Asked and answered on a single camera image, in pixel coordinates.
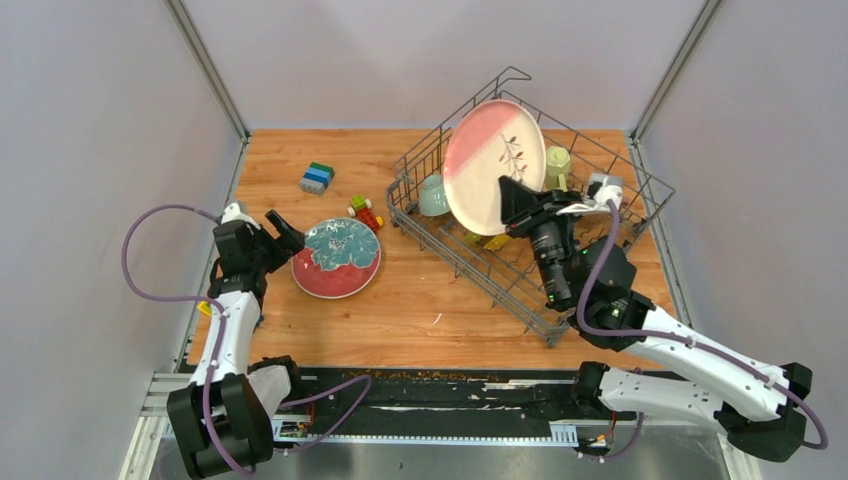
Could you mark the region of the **pale yellow mug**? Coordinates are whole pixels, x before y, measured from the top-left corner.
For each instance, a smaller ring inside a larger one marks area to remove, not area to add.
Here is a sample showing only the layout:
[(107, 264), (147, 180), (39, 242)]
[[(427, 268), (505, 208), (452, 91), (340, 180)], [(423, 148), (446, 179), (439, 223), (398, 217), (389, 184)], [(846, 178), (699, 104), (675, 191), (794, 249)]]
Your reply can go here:
[(545, 152), (547, 190), (568, 189), (568, 176), (571, 168), (570, 152), (561, 146), (550, 146)]

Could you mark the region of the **red teal flower plate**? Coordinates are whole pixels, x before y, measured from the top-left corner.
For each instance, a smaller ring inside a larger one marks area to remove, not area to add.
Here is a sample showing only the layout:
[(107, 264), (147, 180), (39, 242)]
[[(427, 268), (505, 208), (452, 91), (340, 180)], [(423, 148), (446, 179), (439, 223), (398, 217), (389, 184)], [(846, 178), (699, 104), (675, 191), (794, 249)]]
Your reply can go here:
[(321, 221), (305, 233), (305, 246), (291, 260), (295, 283), (321, 299), (350, 297), (376, 277), (382, 261), (377, 235), (352, 218)]

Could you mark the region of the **yellow polka dot plate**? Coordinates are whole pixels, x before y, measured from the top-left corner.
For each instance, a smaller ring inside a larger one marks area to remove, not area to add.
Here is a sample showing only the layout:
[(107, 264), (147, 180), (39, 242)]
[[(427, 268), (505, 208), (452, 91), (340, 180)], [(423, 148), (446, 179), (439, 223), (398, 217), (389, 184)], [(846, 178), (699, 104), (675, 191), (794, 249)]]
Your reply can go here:
[(484, 242), (483, 248), (487, 251), (497, 252), (500, 251), (510, 240), (511, 237), (507, 234), (492, 236)]

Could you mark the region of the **grey wire dish rack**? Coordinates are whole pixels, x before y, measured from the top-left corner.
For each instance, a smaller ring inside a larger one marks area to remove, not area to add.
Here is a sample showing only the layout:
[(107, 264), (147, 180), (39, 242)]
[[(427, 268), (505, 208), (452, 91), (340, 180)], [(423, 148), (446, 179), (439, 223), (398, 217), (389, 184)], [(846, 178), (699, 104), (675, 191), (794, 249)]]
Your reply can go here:
[[(417, 239), (422, 249), (434, 252), (454, 268), (457, 276), (467, 278), (494, 305), (505, 308), (526, 330), (545, 340), (548, 347), (554, 347), (576, 321), (571, 311), (548, 308), (544, 284), (547, 273), (539, 270), (532, 257), (530, 236), (545, 226), (566, 225), (566, 220), (555, 216), (553, 211), (561, 195), (545, 194), (531, 203), (528, 196), (508, 188), (507, 200), (498, 200), (495, 206), (516, 213), (520, 235), (510, 237), (493, 250), (485, 248), (482, 235), (463, 227), (453, 215), (443, 214), (433, 219), (423, 213), (424, 182), (444, 171), (448, 141), (459, 121), (486, 100), (510, 100), (521, 107), (527, 106), (527, 101), (509, 89), (516, 82), (531, 79), (530, 74), (519, 68), (505, 68), (428, 132), (394, 162), (394, 180), (387, 188), (386, 203), (393, 226)], [(575, 164), (566, 178), (570, 190), (587, 193), (593, 174), (622, 178), (624, 201), (616, 242), (633, 259), (632, 250), (640, 239), (649, 230), (659, 229), (659, 214), (675, 189), (645, 169), (634, 143), (626, 144), (627, 153), (616, 153), (600, 142), (596, 134), (575, 130), (535, 106), (530, 106), (529, 113), (542, 123), (546, 145), (563, 147), (571, 154)]]

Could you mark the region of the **pink white leaf plate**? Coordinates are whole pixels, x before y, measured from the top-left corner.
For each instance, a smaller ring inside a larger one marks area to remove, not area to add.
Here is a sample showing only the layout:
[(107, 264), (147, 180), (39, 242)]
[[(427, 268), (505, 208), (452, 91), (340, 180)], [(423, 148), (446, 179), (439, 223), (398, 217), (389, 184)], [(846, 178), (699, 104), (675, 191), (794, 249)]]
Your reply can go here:
[(444, 154), (443, 185), (456, 220), (478, 235), (504, 233), (498, 179), (542, 190), (545, 152), (538, 122), (524, 107), (496, 99), (473, 108), (454, 128)]

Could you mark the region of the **green polka dot plate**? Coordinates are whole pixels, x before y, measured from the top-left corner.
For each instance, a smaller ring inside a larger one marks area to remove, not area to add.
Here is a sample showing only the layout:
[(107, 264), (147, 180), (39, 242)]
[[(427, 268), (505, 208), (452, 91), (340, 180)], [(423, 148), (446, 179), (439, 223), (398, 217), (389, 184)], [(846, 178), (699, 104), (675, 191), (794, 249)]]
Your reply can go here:
[(463, 237), (463, 242), (466, 245), (478, 245), (481, 241), (485, 239), (485, 236), (476, 234), (473, 232), (468, 232)]

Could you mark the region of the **pale green bowl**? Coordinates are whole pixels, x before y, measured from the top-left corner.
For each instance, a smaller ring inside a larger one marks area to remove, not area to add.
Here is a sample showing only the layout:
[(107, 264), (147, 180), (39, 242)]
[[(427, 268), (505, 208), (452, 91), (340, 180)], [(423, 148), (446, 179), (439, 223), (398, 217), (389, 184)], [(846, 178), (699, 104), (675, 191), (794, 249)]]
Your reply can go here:
[(423, 216), (437, 217), (451, 211), (441, 174), (431, 174), (419, 187), (419, 210)]

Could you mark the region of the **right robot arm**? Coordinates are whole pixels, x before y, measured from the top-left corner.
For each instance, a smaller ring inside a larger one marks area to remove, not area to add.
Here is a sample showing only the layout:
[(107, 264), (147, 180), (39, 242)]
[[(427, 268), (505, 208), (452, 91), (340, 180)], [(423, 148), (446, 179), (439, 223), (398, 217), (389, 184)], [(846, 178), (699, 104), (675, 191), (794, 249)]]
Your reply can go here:
[(770, 462), (784, 462), (806, 446), (806, 429), (815, 423), (805, 403), (812, 382), (807, 367), (742, 355), (636, 292), (636, 269), (616, 242), (617, 221), (606, 236), (578, 245), (574, 230), (580, 217), (619, 218), (619, 178), (596, 175), (580, 193), (536, 192), (503, 176), (499, 189), (506, 231), (530, 242), (547, 307), (567, 314), (590, 344), (671, 371), (663, 378), (584, 362), (570, 392), (577, 413), (666, 416), (712, 429), (742, 452)]

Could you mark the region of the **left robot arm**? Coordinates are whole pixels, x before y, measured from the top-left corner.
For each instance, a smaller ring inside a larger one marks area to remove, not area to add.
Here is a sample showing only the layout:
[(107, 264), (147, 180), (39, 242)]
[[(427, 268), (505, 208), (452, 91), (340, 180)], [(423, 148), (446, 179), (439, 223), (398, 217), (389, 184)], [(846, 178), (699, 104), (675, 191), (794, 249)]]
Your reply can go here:
[(188, 384), (172, 391), (166, 411), (187, 474), (192, 479), (237, 472), (251, 475), (274, 451), (271, 419), (278, 409), (298, 411), (306, 400), (289, 356), (248, 362), (262, 317), (268, 274), (301, 252), (303, 232), (276, 211), (266, 219), (272, 236), (238, 203), (213, 230), (219, 257), (207, 295), (213, 309), (204, 352)]

